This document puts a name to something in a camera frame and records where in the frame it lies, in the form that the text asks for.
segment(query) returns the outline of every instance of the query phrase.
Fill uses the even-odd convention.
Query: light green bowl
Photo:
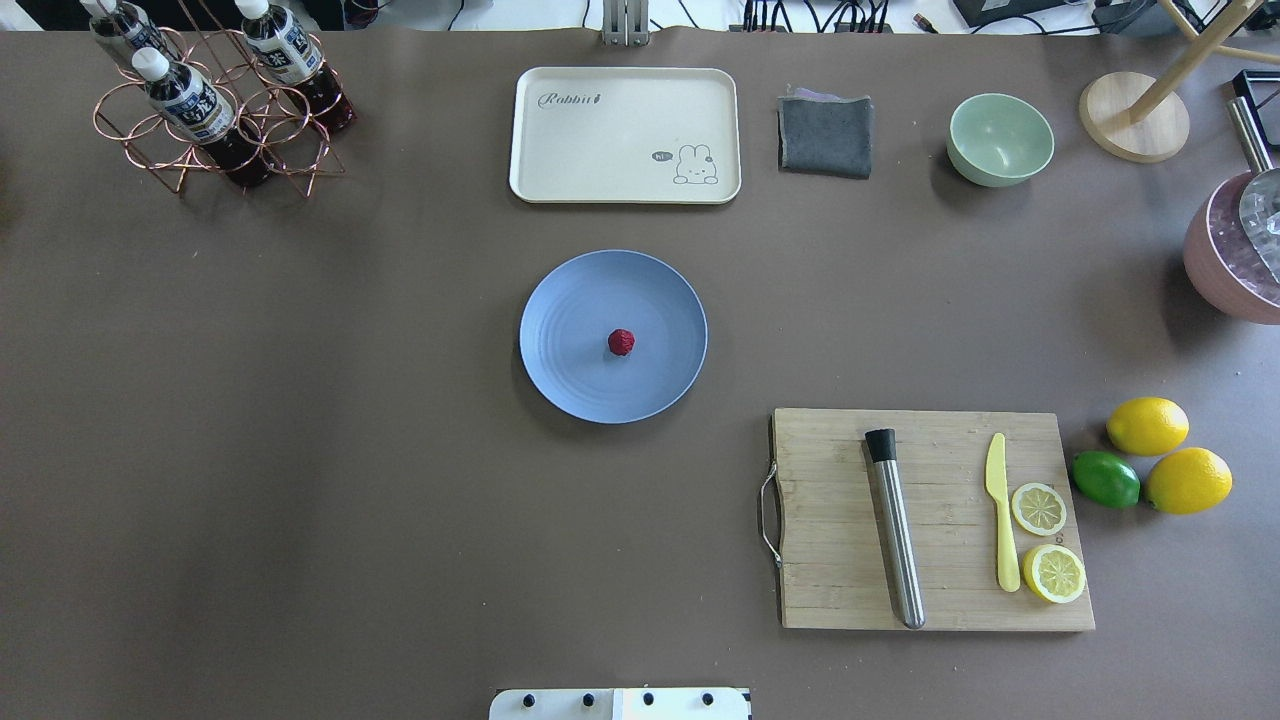
[[[1048,165],[1053,131],[1024,100],[998,92],[974,95],[951,113],[947,156],[970,181],[1009,187]]]

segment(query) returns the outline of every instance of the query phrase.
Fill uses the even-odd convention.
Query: wooden cutting board
[[[911,410],[773,411],[773,457],[782,511],[781,597],[786,628],[905,630],[893,614],[872,501],[874,471],[863,434],[893,428],[925,630],[1093,629],[1089,591],[1065,605],[1023,583],[996,582],[996,510],[983,487],[992,434],[1007,437],[1009,492],[1044,483],[1066,502],[1066,527],[1039,537],[1014,523],[1018,559],[1056,542],[1082,560],[1057,416],[1043,413]],[[1085,578],[1088,562],[1085,562]]]

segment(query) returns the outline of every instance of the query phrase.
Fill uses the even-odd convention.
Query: beige tray
[[[512,192],[527,202],[728,202],[737,90],[714,68],[532,68],[516,83]]]

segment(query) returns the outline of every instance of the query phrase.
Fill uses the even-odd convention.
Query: plastic bottle
[[[241,23],[244,41],[275,82],[306,96],[303,104],[292,92],[284,94],[298,111],[306,113],[310,105],[316,122],[330,133],[356,119],[356,110],[343,95],[338,76],[288,8],[271,5],[269,0],[236,0],[236,6],[244,15]]]
[[[81,0],[81,5],[88,10],[88,29],[93,40],[122,70],[133,72],[133,54],[143,47],[155,47],[173,61],[182,59],[173,42],[147,17],[147,12],[133,3]]]
[[[146,81],[151,105],[232,182],[253,187],[271,177],[271,168],[256,145],[261,138],[257,129],[243,118],[236,122],[236,110],[200,70],[186,63],[170,63],[154,47],[133,54],[133,69]]]

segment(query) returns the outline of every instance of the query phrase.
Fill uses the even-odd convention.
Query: blue plate
[[[617,328],[636,342],[620,357]],[[631,250],[579,255],[534,288],[520,322],[520,355],[534,386],[593,423],[662,413],[694,384],[707,357],[707,314],[671,265]]]

